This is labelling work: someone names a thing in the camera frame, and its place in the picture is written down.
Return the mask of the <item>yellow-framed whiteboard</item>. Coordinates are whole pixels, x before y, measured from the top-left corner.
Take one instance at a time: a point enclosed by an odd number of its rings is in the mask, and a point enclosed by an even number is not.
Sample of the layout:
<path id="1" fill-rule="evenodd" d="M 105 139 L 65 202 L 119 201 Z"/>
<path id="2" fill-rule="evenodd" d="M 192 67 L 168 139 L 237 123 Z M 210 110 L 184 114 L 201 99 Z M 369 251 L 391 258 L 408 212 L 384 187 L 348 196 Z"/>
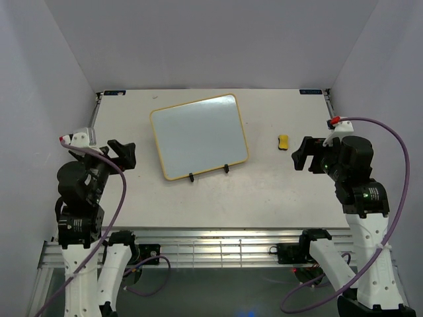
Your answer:
<path id="1" fill-rule="evenodd" d="M 149 116 L 166 180 L 241 164 L 249 148 L 234 94 L 154 110 Z"/>

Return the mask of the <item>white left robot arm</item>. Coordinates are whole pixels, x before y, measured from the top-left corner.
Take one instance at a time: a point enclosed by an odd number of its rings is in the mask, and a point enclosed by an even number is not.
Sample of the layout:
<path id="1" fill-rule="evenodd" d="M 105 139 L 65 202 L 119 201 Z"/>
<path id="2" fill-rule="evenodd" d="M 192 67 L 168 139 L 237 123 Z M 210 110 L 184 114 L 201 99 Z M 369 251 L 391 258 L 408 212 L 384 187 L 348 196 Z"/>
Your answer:
<path id="1" fill-rule="evenodd" d="M 139 259 L 129 230 L 102 229 L 100 206 L 109 176 L 135 168 L 135 144 L 109 140 L 98 150 L 62 145 L 75 157 L 57 173 L 58 243 L 65 264 L 65 316 L 117 316 L 116 299 L 124 270 Z"/>

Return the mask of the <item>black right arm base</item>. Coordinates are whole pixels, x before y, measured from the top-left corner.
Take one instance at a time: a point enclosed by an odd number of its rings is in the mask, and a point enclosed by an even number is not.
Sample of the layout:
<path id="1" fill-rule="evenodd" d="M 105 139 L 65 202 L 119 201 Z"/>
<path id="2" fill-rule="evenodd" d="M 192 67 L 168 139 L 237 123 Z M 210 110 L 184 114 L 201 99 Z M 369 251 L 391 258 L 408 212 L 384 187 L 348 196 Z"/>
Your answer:
<path id="1" fill-rule="evenodd" d="M 323 286 L 323 270 L 309 254 L 302 250 L 298 242 L 273 245 L 269 248 L 269 254 L 276 256 L 280 265 L 292 265 L 292 271 L 300 283 L 319 277 L 313 285 Z"/>

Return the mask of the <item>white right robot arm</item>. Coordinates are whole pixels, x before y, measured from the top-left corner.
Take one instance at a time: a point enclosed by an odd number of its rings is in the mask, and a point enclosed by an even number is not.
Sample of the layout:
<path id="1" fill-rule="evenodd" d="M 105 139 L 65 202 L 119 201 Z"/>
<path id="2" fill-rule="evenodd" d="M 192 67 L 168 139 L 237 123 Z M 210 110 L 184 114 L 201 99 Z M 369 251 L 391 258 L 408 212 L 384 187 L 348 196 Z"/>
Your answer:
<path id="1" fill-rule="evenodd" d="M 304 137 L 292 154 L 294 168 L 303 170 L 311 157 L 309 171 L 327 174 L 342 205 L 356 256 L 353 272 L 336 251 L 325 229 L 303 231 L 298 252 L 306 262 L 316 261 L 337 292 L 340 316 L 415 316 L 401 296 L 386 241 L 389 202 L 383 185 L 371 177 L 373 147 L 363 137 L 324 139 Z"/>

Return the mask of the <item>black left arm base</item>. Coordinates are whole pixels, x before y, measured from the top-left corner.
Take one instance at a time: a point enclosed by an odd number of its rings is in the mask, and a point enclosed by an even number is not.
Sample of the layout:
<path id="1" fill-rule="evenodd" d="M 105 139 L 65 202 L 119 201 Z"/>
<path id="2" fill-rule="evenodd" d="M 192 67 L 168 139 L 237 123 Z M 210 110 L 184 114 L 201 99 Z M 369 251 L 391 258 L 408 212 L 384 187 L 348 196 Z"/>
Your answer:
<path id="1" fill-rule="evenodd" d="M 134 266 L 135 264 L 138 264 L 142 260 L 145 260 L 147 258 L 158 256 L 161 254 L 161 245 L 160 244 L 138 244 L 136 246 L 136 253 L 130 258 L 130 261 L 128 262 L 129 266 Z M 136 284 L 142 274 L 142 267 L 139 267 L 132 273 L 126 273 L 123 274 L 123 282 L 125 282 L 128 285 Z"/>

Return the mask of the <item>yellow bone-shaped eraser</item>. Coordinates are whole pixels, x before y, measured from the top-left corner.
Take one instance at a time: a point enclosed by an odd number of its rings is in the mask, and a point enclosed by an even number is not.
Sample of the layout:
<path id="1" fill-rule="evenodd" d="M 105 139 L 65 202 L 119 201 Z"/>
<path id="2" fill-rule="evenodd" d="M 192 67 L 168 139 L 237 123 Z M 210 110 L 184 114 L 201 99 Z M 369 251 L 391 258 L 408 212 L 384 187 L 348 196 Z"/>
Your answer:
<path id="1" fill-rule="evenodd" d="M 287 151 L 289 149 L 289 137 L 288 135 L 278 136 L 278 149 L 280 151 Z"/>

